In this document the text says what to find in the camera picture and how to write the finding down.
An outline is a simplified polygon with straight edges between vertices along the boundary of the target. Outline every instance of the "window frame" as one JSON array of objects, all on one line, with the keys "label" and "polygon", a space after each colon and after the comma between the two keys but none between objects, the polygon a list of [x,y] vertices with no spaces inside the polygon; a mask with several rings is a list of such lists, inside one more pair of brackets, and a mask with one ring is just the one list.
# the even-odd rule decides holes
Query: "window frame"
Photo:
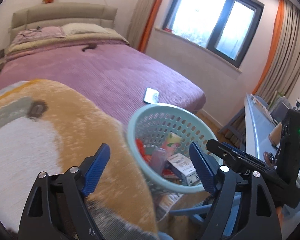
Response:
[{"label": "window frame", "polygon": [[[228,21],[228,18],[230,16],[230,13],[231,13],[231,10],[232,10],[232,7],[233,7],[235,1],[238,1],[249,8],[253,8],[255,10],[255,14],[253,16],[252,22],[251,22],[248,32],[245,36],[245,39],[242,43],[240,51],[237,55],[237,58],[232,59],[229,56],[227,56],[226,54],[217,50],[216,47],[218,45],[219,39],[221,38],[223,30],[226,26],[226,23]],[[177,14],[180,2],[181,2],[181,0],[173,0],[172,5],[170,6],[167,17],[166,17],[163,27],[162,27],[163,30],[165,30],[166,28],[168,28],[168,29],[172,28],[172,25],[174,23],[175,16]],[[236,68],[239,68],[249,47],[250,47],[252,39],[257,31],[257,28],[258,28],[258,25],[259,25],[259,22],[260,22],[260,19],[262,16],[263,8],[264,8],[264,4],[257,0],[226,0],[225,4],[223,6],[223,9],[221,11],[221,14],[219,16],[219,19],[216,23],[216,26],[214,27],[214,29],[210,35],[207,46],[202,47],[202,48],[210,50],[214,54],[216,54],[219,57],[228,61],[230,64],[232,64]]]}]

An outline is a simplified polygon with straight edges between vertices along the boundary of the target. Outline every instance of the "window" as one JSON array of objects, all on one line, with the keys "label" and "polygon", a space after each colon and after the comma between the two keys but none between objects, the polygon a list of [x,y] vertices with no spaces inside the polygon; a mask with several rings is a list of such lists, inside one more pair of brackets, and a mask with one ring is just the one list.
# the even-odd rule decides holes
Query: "window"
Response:
[{"label": "window", "polygon": [[239,67],[263,6],[255,0],[174,0],[163,29]]}]

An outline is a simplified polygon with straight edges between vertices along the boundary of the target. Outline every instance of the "baseboard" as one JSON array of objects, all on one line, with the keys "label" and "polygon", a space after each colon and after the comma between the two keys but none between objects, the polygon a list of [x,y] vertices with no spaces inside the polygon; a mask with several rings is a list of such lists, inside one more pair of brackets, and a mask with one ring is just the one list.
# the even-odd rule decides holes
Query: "baseboard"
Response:
[{"label": "baseboard", "polygon": [[206,112],[204,109],[200,109],[199,113],[203,114],[206,118],[208,118],[211,122],[213,122],[218,128],[221,129],[223,127],[221,123],[219,123],[213,116],[211,116],[211,114]]}]

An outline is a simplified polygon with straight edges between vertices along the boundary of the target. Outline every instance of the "window pane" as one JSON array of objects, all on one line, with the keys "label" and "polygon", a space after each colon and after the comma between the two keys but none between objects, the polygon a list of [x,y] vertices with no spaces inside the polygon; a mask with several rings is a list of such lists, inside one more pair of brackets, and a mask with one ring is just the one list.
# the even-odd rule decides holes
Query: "window pane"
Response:
[{"label": "window pane", "polygon": [[216,49],[230,58],[236,59],[250,28],[254,13],[255,10],[235,1]]},{"label": "window pane", "polygon": [[172,33],[206,47],[226,0],[181,0]]}]

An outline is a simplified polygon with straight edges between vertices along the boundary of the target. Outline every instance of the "clear pink bottle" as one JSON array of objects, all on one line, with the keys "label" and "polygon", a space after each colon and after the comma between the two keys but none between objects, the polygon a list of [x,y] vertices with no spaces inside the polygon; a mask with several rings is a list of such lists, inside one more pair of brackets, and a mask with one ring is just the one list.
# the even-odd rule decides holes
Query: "clear pink bottle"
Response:
[{"label": "clear pink bottle", "polygon": [[161,176],[168,157],[169,154],[166,150],[162,148],[156,148],[152,152],[151,162],[149,166]]}]

